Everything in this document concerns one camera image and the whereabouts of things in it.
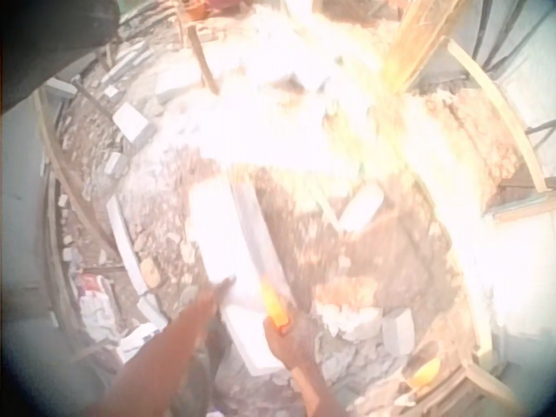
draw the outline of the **orange handle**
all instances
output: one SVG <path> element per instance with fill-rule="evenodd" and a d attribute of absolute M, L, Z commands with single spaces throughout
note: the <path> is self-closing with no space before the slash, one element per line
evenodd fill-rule
<path fill-rule="evenodd" d="M 266 282 L 261 283 L 262 303 L 267 309 L 268 316 L 277 328 L 282 330 L 289 324 L 288 312 L 282 306 L 278 295 L 272 286 Z"/>

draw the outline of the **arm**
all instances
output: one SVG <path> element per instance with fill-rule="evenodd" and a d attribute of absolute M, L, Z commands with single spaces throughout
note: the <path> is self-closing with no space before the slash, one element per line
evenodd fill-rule
<path fill-rule="evenodd" d="M 163 415 L 187 372 L 195 345 L 216 312 L 216 302 L 233 282 L 201 293 L 178 318 L 123 367 L 102 404 L 102 415 Z"/>
<path fill-rule="evenodd" d="M 264 321 L 265 335 L 267 336 L 270 351 L 276 358 L 284 363 L 292 373 L 301 395 L 305 401 L 308 417 L 328 417 L 346 415 L 327 387 L 321 370 L 310 354 L 295 345 L 294 335 L 291 330 L 282 334 L 267 318 Z"/>

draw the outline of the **forearm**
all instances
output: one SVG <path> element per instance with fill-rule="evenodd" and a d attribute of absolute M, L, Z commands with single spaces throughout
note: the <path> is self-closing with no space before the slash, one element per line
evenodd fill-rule
<path fill-rule="evenodd" d="M 123 368 L 102 410 L 113 415 L 162 415 L 187 371 L 205 320 L 195 305 L 183 310 Z"/>
<path fill-rule="evenodd" d="M 346 415 L 315 364 L 294 368 L 292 376 L 301 390 L 308 417 Z"/>

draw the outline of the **finger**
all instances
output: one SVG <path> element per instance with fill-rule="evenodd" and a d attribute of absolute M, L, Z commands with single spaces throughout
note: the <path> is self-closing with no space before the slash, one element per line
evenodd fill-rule
<path fill-rule="evenodd" d="M 224 296 L 228 293 L 229 289 L 235 284 L 235 276 L 229 276 L 224 281 L 214 286 L 216 302 L 223 300 Z"/>

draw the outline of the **hand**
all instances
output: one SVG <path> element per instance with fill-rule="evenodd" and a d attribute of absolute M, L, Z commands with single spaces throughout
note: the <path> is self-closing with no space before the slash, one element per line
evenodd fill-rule
<path fill-rule="evenodd" d="M 218 310 L 218 304 L 234 284 L 235 277 L 231 276 L 219 284 L 214 285 L 212 288 L 203 289 L 196 296 L 191 306 L 191 308 L 195 310 L 196 317 L 202 322 L 212 319 L 216 314 L 216 310 Z"/>
<path fill-rule="evenodd" d="M 279 359 L 286 369 L 295 367 L 310 367 L 314 365 L 314 358 L 306 346 L 298 342 L 295 332 L 295 321 L 290 322 L 285 331 L 277 328 L 270 317 L 264 322 L 264 334 L 267 337 L 270 352 Z"/>

